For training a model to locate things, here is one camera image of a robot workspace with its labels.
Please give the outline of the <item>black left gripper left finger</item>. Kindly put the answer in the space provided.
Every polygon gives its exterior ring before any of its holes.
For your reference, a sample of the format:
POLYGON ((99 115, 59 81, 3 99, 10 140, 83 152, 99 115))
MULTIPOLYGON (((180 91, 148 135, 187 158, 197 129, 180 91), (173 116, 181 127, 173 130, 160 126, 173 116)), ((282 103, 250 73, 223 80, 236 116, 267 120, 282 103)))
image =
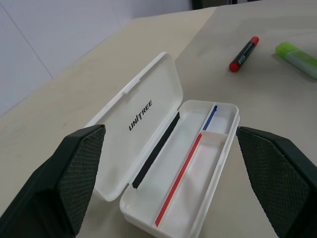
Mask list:
POLYGON ((66 136, 0 218, 2 238, 74 238, 94 190, 106 127, 66 136))

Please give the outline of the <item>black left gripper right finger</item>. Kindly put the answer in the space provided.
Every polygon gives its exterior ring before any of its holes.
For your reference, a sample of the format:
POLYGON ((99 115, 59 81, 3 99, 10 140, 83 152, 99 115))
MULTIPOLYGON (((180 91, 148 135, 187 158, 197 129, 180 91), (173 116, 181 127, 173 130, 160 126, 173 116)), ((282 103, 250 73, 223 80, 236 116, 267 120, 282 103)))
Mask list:
POLYGON ((240 126, 249 181, 280 238, 317 236, 317 168, 289 139, 240 126))

